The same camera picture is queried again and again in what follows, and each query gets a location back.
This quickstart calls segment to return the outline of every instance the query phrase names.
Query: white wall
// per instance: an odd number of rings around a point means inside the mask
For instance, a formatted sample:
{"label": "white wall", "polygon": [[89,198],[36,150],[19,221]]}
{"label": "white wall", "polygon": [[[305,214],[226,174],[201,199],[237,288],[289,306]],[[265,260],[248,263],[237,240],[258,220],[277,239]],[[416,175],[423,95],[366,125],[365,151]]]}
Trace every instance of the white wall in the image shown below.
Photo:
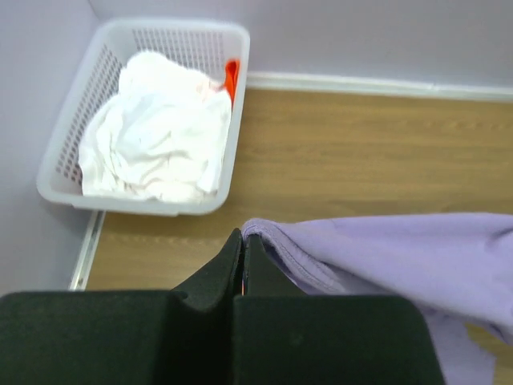
{"label": "white wall", "polygon": [[239,22],[250,70],[513,87],[511,0],[91,0],[101,18]]}
{"label": "white wall", "polygon": [[0,295],[71,279],[89,213],[42,201],[35,177],[96,23],[87,0],[0,0]]}

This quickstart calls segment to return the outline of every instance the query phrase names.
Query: white towel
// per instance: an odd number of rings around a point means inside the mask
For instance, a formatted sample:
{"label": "white towel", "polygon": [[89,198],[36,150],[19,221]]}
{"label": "white towel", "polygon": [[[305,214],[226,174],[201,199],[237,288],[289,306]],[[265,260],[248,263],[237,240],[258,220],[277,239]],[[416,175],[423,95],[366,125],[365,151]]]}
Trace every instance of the white towel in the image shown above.
{"label": "white towel", "polygon": [[229,94],[155,52],[132,57],[79,146],[85,196],[197,202],[219,188]]}

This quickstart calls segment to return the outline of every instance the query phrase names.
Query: brown wood flooring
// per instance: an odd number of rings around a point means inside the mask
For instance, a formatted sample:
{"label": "brown wood flooring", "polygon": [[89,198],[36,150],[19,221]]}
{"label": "brown wood flooring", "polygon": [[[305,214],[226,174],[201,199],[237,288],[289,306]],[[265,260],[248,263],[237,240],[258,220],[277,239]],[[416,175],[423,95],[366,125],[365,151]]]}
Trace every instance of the brown wood flooring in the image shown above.
{"label": "brown wood flooring", "polygon": [[[248,90],[232,187],[205,217],[109,213],[89,290],[172,288],[252,217],[513,213],[513,106]],[[471,327],[513,384],[513,346]]]}

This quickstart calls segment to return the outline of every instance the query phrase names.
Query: purple cloth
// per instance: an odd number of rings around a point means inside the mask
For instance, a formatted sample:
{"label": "purple cloth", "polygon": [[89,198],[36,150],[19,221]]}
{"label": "purple cloth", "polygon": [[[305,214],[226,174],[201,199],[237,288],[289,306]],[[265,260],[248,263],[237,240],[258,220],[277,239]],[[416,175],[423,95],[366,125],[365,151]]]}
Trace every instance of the purple cloth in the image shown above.
{"label": "purple cloth", "polygon": [[455,213],[281,224],[254,219],[244,238],[308,294],[398,294],[430,329],[450,385],[488,385],[495,359],[464,322],[513,343],[513,216]]}

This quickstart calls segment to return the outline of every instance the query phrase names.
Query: orange item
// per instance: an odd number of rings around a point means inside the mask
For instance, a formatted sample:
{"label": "orange item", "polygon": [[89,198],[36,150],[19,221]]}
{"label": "orange item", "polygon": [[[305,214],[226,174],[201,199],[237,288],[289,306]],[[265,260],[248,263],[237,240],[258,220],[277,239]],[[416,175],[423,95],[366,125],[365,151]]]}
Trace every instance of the orange item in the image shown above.
{"label": "orange item", "polygon": [[226,66],[224,66],[224,70],[226,71],[226,78],[224,79],[224,88],[227,93],[230,94],[230,98],[233,101],[235,100],[235,90],[237,88],[237,79],[239,78],[239,67],[240,60],[232,59],[226,62]]}

